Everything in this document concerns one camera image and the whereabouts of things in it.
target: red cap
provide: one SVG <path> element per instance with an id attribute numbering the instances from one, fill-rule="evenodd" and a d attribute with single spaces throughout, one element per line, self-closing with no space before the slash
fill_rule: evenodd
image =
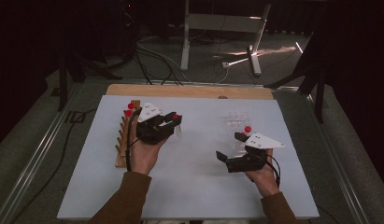
<path id="1" fill-rule="evenodd" d="M 135 108 L 135 106 L 134 106 L 134 104 L 133 104 L 133 103 L 130 103 L 130 104 L 128 104 L 128 108 L 129 108 L 129 109 L 134 109 L 134 108 Z"/>
<path id="2" fill-rule="evenodd" d="M 247 125 L 247 126 L 245 126 L 244 130 L 245 130 L 246 133 L 250 133 L 250 131 L 252 131 L 252 128 Z"/>
<path id="3" fill-rule="evenodd" d="M 132 115 L 133 115 L 133 111 L 131 111 L 131 110 L 126 110 L 125 111 L 125 116 L 131 117 Z"/>

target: gray carpet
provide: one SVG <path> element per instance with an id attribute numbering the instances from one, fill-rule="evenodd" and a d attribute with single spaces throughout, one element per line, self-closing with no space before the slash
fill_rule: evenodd
<path id="1" fill-rule="evenodd" d="M 245 52 L 246 46 L 253 41 L 254 36 L 233 33 L 220 35 L 223 39 L 215 38 L 216 44 L 201 44 L 201 41 L 191 40 L 189 70 L 183 74 L 177 66 L 180 64 L 181 37 L 170 37 L 165 41 L 157 37 L 146 36 L 139 42 L 139 47 L 172 59 L 173 62 L 168 61 L 176 78 L 183 84 L 253 86 L 272 83 L 289 75 L 301 55 L 295 42 L 297 41 L 302 49 L 308 42 L 308 37 L 303 35 L 264 35 L 259 51 L 262 54 L 259 58 L 263 74 L 255 77 L 251 72 L 249 62 L 244 61 L 231 66 L 226 76 L 226 71 L 220 67 L 221 63 L 243 58 L 235 57 L 234 54 Z M 160 83 L 163 78 L 168 76 L 169 70 L 165 63 L 144 54 L 139 54 L 139 56 L 147 70 L 155 76 L 150 77 L 152 80 L 156 80 L 154 83 Z M 114 63 L 116 60 L 113 58 L 109 61 Z M 74 98 L 71 99 L 69 107 L 65 111 L 66 115 L 67 111 L 89 111 L 98 107 L 101 96 L 105 94 L 111 83 L 146 83 L 136 62 L 130 62 L 123 68 L 113 71 L 116 76 L 123 77 L 121 81 L 108 80 L 91 70 L 86 70 L 86 73 L 88 77 L 84 84 L 69 83 L 70 92 L 76 91 L 72 93 Z M 297 87 L 302 80 L 302 78 L 296 79 L 287 86 Z M 0 145 L 0 207 L 26 162 L 39 148 L 52 121 L 59 116 L 56 111 L 59 99 L 50 96 L 52 89 L 58 87 L 58 72 L 48 77 L 48 83 L 49 89 Z M 175 82 L 168 79 L 165 84 L 173 85 Z M 355 189 L 367 220 L 370 223 L 384 223 L 384 186 L 377 177 L 341 106 L 335 100 L 331 88 L 326 88 L 324 96 L 325 123 L 323 125 L 318 124 L 312 116 L 307 96 L 300 95 L 294 90 L 293 88 L 283 88 L 275 91 L 274 95 L 283 112 L 314 200 L 320 207 L 320 217 L 311 219 L 310 222 L 336 223 L 335 218 L 338 223 L 368 223 L 356 220 L 357 215 L 348 201 L 348 196 L 345 195 L 347 191 L 341 184 L 344 179 L 334 166 L 334 154 L 328 151 L 328 147 L 331 147 L 335 148 L 335 156 L 342 161 L 342 168 L 349 178 L 352 189 Z M 45 159 L 15 212 L 15 214 L 19 214 L 22 210 L 15 223 L 85 223 L 84 221 L 58 220 L 56 215 L 92 120 L 93 112 L 86 116 L 84 122 L 73 126 L 67 141 L 64 161 L 57 174 L 36 199 L 25 210 L 22 210 L 50 178 L 60 162 L 66 136 L 72 127 L 71 123 L 62 120 L 61 127 L 50 142 Z M 325 137 L 330 139 L 329 146 Z M 264 223 L 264 220 L 253 222 Z"/>

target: sleeve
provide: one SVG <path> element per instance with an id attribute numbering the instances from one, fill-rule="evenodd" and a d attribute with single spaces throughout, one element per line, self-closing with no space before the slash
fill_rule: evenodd
<path id="1" fill-rule="evenodd" d="M 139 224 L 151 177 L 127 172 L 121 186 L 88 224 Z"/>
<path id="2" fill-rule="evenodd" d="M 282 192 L 261 199 L 267 224 L 299 223 Z"/>

